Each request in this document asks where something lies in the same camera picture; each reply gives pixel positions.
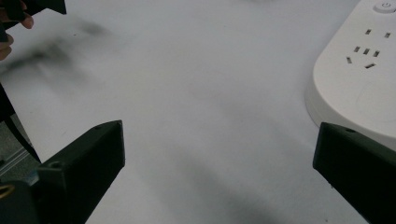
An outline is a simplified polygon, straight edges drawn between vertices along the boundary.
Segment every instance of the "finger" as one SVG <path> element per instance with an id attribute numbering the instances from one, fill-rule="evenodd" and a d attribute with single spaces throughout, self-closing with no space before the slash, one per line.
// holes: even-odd
<path id="1" fill-rule="evenodd" d="M 3 61 L 12 51 L 11 47 L 0 50 L 0 61 Z"/>
<path id="2" fill-rule="evenodd" d="M 26 29 L 32 29 L 35 21 L 33 20 L 33 17 L 31 15 L 25 13 L 25 19 L 24 21 L 21 21 L 21 24 Z"/>
<path id="3" fill-rule="evenodd" d="M 21 6 L 22 6 L 22 9 L 23 9 L 23 10 L 26 10 L 26 9 L 27 9 L 26 4 L 25 4 L 24 2 L 22 2 L 22 1 L 21 1 Z"/>
<path id="4" fill-rule="evenodd" d="M 14 43 L 14 38 L 11 35 L 7 35 L 8 42 L 1 42 L 0 43 L 0 50 L 8 48 L 10 45 Z"/>

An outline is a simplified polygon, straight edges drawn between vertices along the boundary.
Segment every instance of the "socket holes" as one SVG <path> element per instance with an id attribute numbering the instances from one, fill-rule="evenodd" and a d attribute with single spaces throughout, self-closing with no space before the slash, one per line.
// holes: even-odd
<path id="1" fill-rule="evenodd" d="M 364 66 L 364 67 L 367 68 L 367 69 L 369 69 L 369 68 L 372 68 L 372 67 L 374 67 L 374 66 L 376 66 L 375 63 L 370 63 L 370 64 L 368 64 L 368 65 L 366 65 L 366 66 Z"/>

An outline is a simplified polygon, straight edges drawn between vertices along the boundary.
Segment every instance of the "power outlet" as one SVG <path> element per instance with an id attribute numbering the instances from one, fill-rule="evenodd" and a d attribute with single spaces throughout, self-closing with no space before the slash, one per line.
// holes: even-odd
<path id="1" fill-rule="evenodd" d="M 396 0 L 361 0 L 318 57 L 307 110 L 396 150 L 395 98 Z"/>
<path id="2" fill-rule="evenodd" d="M 367 29 L 362 35 L 375 35 L 375 31 L 373 31 L 373 29 Z M 382 35 L 382 41 L 391 41 L 389 40 L 391 32 L 380 32 L 379 35 Z M 370 69 L 377 65 L 377 58 L 380 53 L 381 51 L 379 49 L 373 49 L 369 46 L 357 45 L 353 50 L 351 50 L 351 53 L 346 56 L 346 62 L 349 64 L 353 64 L 355 59 L 365 62 L 370 61 L 366 63 L 366 65 L 364 65 L 364 68 Z"/>

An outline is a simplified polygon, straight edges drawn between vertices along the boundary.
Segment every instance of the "black plastic part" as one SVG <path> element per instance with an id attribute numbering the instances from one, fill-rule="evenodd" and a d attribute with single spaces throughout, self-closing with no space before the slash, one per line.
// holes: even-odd
<path id="1" fill-rule="evenodd" d="M 66 14 L 66 5 L 64 0 L 36 0 L 37 4 L 42 7 L 47 7 L 61 14 Z"/>
<path id="2" fill-rule="evenodd" d="M 1 224 L 42 224 L 29 186 L 22 181 L 0 184 Z"/>
<path id="3" fill-rule="evenodd" d="M 3 0 L 7 16 L 12 21 L 24 21 L 25 14 L 20 0 Z"/>
<path id="4" fill-rule="evenodd" d="M 396 223 L 395 151 L 322 123 L 313 165 L 369 223 Z"/>
<path id="5" fill-rule="evenodd" d="M 49 223 L 85 223 L 125 165 L 121 121 L 96 126 L 37 171 Z"/>

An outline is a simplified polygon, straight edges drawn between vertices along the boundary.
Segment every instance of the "white surface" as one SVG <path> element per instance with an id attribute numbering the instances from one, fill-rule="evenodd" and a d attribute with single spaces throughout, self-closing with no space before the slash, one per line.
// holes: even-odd
<path id="1" fill-rule="evenodd" d="M 0 78 L 43 160 L 123 120 L 127 164 L 89 223 L 365 223 L 312 168 L 304 105 L 358 1 L 66 2 L 10 32 Z"/>
<path id="2" fill-rule="evenodd" d="M 358 3 L 315 64 L 306 102 L 316 124 L 343 125 L 396 149 L 395 23 L 396 14 L 375 12 L 372 0 Z"/>

